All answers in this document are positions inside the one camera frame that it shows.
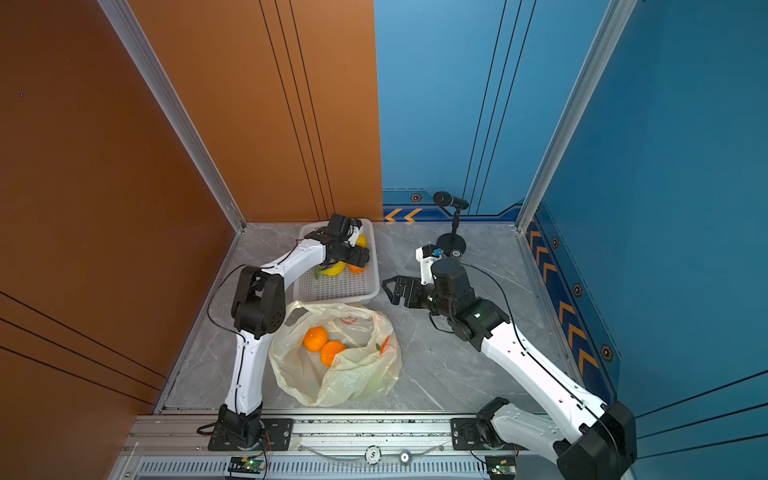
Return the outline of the yellow banana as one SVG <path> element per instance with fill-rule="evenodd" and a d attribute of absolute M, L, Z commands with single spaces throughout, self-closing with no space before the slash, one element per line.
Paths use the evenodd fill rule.
<path fill-rule="evenodd" d="M 334 264 L 318 265 L 314 271 L 314 278 L 319 279 L 320 277 L 336 277 L 340 275 L 345 269 L 346 264 L 341 261 Z"/>

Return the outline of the translucent printed plastic bag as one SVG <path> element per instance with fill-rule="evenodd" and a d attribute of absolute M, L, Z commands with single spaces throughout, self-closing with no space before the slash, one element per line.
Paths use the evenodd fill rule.
<path fill-rule="evenodd" d="M 330 364 L 303 340 L 322 328 L 344 350 Z M 393 323 L 384 314 L 342 303 L 292 302 L 274 334 L 269 360 L 278 386 L 305 407 L 335 407 L 389 394 L 399 380 L 402 352 Z"/>

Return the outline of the orange fruit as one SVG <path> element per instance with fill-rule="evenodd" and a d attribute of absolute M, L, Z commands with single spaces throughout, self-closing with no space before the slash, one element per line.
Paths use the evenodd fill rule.
<path fill-rule="evenodd" d="M 329 336 L 326 329 L 318 326 L 310 328 L 307 331 L 303 338 L 302 344 L 307 351 L 311 353 L 317 353 L 322 350 L 328 340 Z"/>
<path fill-rule="evenodd" d="M 348 264 L 347 268 L 353 274 L 362 274 L 367 269 L 366 266 L 358 267 L 358 266 L 355 266 L 355 265 L 352 265 L 352 264 Z"/>
<path fill-rule="evenodd" d="M 330 368 L 335 357 L 346 350 L 343 343 L 339 341 L 328 341 L 320 350 L 320 361 L 323 365 Z"/>

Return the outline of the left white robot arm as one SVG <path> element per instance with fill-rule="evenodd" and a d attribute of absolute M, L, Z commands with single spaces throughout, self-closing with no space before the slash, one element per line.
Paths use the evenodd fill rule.
<path fill-rule="evenodd" d="M 317 267 L 339 262 L 367 266 L 372 247 L 359 238 L 369 225 L 367 219 L 334 213 L 326 224 L 297 239 L 287 253 L 261 266 L 235 268 L 239 276 L 230 308 L 233 327 L 225 331 L 236 336 L 236 356 L 228 393 L 211 425 L 211 451 L 264 446 L 263 376 L 273 334 L 286 318 L 286 290 Z"/>

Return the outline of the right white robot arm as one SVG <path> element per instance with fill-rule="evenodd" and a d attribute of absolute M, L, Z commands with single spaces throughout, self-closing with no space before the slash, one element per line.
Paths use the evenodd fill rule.
<path fill-rule="evenodd" d="M 607 404 L 543 355 L 512 315 L 477 296 L 466 265 L 440 259 L 419 278 L 382 281 L 389 301 L 443 316 L 451 334 L 499 365 L 544 409 L 531 414 L 497 398 L 477 415 L 483 444 L 515 444 L 554 463 L 566 479 L 621 479 L 637 458 L 636 422 L 621 402 Z"/>

